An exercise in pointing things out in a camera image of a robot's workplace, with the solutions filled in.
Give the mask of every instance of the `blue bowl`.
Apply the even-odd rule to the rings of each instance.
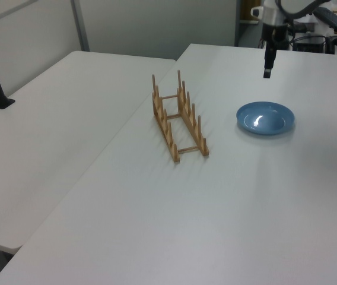
[[[254,102],[237,111],[237,122],[249,132],[277,135],[289,131],[295,122],[292,111],[272,102]]]

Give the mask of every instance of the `computer equipment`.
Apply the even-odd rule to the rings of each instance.
[[[313,14],[323,21],[324,23],[328,24],[329,27],[333,28],[335,32],[337,32],[337,15],[334,14],[327,8],[318,7],[313,11]]]

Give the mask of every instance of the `black cable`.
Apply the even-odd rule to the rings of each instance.
[[[298,42],[300,40],[312,39],[313,37],[322,37],[324,39],[327,38],[326,36],[314,34],[314,35],[311,35],[311,36],[298,37],[297,39],[292,40],[290,43]]]
[[[319,5],[329,2],[330,0],[315,0],[312,2],[310,5],[306,6],[304,9],[297,13],[289,13],[286,12],[286,10],[283,9],[282,7],[282,2],[281,0],[275,0],[276,5],[278,6],[279,10],[286,16],[288,20],[295,20],[299,19],[301,17],[304,17],[305,15],[312,13]]]

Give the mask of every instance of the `gray wall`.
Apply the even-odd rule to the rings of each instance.
[[[92,52],[178,59],[190,43],[235,43],[237,0],[75,2]]]
[[[9,96],[81,50],[70,0],[38,0],[0,19],[0,82]]]

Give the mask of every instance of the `tabletop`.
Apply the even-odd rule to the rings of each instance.
[[[278,51],[271,79],[263,57],[190,45],[160,94],[176,92],[180,69],[209,157],[173,163],[147,98],[0,284],[337,284],[337,57]],[[239,128],[238,108],[254,101],[289,107],[295,128]]]
[[[73,52],[0,110],[0,250],[15,253],[174,61]]]

